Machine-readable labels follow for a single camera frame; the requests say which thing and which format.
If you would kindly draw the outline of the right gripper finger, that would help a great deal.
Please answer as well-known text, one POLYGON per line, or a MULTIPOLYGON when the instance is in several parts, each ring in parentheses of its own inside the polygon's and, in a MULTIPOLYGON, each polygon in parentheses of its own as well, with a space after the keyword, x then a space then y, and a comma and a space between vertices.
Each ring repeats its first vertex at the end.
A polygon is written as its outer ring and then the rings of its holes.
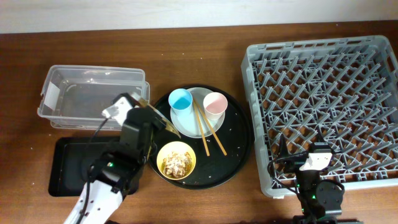
POLYGON ((289 150, 287 148, 285 135, 281 134, 279 139, 279 156, 288 156, 289 150))
POLYGON ((322 133, 317 133, 318 141, 316 142, 317 146, 328 146, 328 143, 324 140, 322 133))

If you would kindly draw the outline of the gold snack wrapper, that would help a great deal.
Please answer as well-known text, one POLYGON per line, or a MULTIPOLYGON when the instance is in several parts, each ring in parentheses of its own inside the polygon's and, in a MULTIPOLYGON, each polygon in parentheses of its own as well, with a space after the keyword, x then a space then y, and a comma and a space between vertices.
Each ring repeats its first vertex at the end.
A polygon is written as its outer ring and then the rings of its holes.
POLYGON ((158 111, 155 107, 153 107, 148 101, 141 98, 140 95, 138 95, 137 93, 133 93, 131 97, 133 99, 133 102, 137 106, 141 108, 150 108, 152 111, 157 113, 157 117, 162 121, 162 123, 165 126, 165 129, 171 133, 176 134, 179 138, 181 138, 181 135, 177 130, 177 128, 160 111, 158 111))

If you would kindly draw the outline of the blue plastic cup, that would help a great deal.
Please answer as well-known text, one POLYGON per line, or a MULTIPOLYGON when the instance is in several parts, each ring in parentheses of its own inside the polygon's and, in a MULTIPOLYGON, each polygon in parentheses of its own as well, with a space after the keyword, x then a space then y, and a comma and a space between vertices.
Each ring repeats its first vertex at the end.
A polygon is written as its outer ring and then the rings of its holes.
POLYGON ((193 96, 187 89, 173 90, 169 95, 168 102, 177 116, 187 116, 192 112, 193 96))

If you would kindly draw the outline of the grey round plate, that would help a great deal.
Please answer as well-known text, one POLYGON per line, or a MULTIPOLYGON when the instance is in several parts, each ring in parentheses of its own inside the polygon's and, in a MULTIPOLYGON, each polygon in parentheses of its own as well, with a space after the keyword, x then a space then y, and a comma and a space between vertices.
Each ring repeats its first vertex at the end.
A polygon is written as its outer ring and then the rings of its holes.
MULTIPOLYGON (((203 100, 206 95, 212 93, 213 91, 203 87, 193 87, 188 88, 187 90, 192 94, 199 107, 204 111, 205 109, 203 107, 203 100)), ((170 109, 170 117, 171 122, 181 134, 190 138, 201 138, 201 132, 194 110, 192 110, 192 112, 188 115, 180 116, 177 115, 173 109, 170 109)), ((208 118, 208 121, 214 131, 220 129, 224 122, 224 118, 225 114, 223 114, 217 120, 211 120, 208 118)))

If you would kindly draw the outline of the yellow bowl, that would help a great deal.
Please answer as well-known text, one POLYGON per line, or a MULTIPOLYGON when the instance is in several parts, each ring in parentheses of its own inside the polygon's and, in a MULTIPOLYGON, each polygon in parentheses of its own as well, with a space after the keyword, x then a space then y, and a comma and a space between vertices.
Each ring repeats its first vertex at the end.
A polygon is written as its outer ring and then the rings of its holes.
POLYGON ((156 158, 156 164, 157 164, 157 168, 158 168, 159 172, 166 179, 170 179, 170 180, 181 180, 181 179, 188 177, 193 172, 193 170, 196 166, 196 162, 197 162, 197 159, 196 159, 196 155, 195 155, 195 152, 193 151, 193 149, 187 143, 184 143, 181 141, 174 141, 174 142, 167 143, 164 147, 162 147, 160 149, 160 151, 157 155, 157 158, 156 158), (162 173, 161 168, 162 168, 163 159, 166 158, 172 151, 180 152, 180 153, 188 152, 190 154, 190 157, 192 158, 192 169, 185 177, 182 177, 179 179, 174 179, 171 177, 167 177, 162 173))

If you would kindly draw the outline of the nut shell food scraps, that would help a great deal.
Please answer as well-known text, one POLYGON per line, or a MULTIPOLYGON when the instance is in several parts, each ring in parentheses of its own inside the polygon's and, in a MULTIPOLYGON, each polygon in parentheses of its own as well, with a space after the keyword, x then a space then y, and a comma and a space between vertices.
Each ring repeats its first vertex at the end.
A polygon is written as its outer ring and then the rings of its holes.
POLYGON ((172 151, 163 159, 162 173, 174 179, 185 177, 192 169, 192 158, 188 152, 172 151))

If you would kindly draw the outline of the wooden chopstick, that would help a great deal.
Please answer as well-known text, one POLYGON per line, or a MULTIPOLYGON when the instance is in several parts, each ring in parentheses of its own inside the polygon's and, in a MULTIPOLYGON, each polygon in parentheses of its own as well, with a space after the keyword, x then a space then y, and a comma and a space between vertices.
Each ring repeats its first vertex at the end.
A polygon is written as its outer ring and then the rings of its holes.
POLYGON ((201 139, 202 139, 203 145, 205 147, 206 156, 209 157, 210 156, 210 152, 209 152, 209 149, 208 149, 208 145, 206 143, 206 138, 205 138, 205 135, 204 135, 204 132, 203 132, 203 128, 202 128, 202 125, 201 125, 201 121, 200 121, 199 109, 198 109, 198 106, 197 106, 197 103, 196 103, 195 100, 193 100, 193 108, 194 108, 194 111, 195 111, 197 124, 198 124, 199 130, 200 130, 201 139))
MULTIPOLYGON (((222 145, 222 143, 221 143, 220 139, 218 138, 216 132, 214 131, 213 127, 211 126, 210 122, 208 121, 205 113, 199 107, 199 105, 198 105, 198 103, 196 102, 195 99, 193 99, 193 105, 195 106, 195 114, 198 115, 198 113, 200 113, 202 115, 204 122, 209 127, 213 137, 215 138, 215 140, 216 140, 217 144, 219 145, 221 151, 223 152, 224 156, 227 156, 228 154, 227 154, 224 146, 222 145)), ((205 137, 204 137, 204 134, 203 134, 203 129, 202 129, 201 125, 200 125, 200 130, 201 130, 202 139, 204 140, 204 146, 205 146, 205 150, 206 150, 206 155, 209 156, 210 152, 208 150, 208 146, 207 146, 207 143, 206 143, 206 140, 205 140, 205 137)))

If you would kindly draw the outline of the pink plastic cup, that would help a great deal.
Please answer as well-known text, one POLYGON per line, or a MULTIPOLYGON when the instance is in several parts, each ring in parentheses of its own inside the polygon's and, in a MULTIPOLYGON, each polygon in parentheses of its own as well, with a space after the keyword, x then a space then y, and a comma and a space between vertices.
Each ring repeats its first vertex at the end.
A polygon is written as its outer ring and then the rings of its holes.
POLYGON ((219 92, 212 92, 205 96, 203 100, 205 115, 210 120, 219 119, 228 107, 228 100, 219 92))

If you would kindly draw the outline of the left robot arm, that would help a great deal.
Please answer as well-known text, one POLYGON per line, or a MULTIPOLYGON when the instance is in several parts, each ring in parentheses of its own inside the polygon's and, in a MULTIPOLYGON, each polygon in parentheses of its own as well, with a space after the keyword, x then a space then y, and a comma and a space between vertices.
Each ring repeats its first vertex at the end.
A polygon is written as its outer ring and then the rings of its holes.
POLYGON ((106 223, 129 193, 135 193, 148 161, 154 135, 166 128, 150 106, 127 112, 119 141, 87 169, 79 201, 65 223, 106 223))

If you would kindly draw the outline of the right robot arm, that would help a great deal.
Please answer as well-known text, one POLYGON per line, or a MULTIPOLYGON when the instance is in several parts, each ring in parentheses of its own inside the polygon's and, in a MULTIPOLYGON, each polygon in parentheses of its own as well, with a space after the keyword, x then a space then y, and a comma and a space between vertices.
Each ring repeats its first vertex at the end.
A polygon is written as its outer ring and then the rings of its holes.
POLYGON ((300 201, 302 214, 293 217, 294 223, 337 223, 341 215, 341 204, 345 187, 341 183, 320 177, 334 156, 335 151, 326 143, 321 134, 308 151, 289 154, 284 135, 279 140, 279 155, 275 160, 284 165, 283 171, 294 173, 294 193, 300 201))

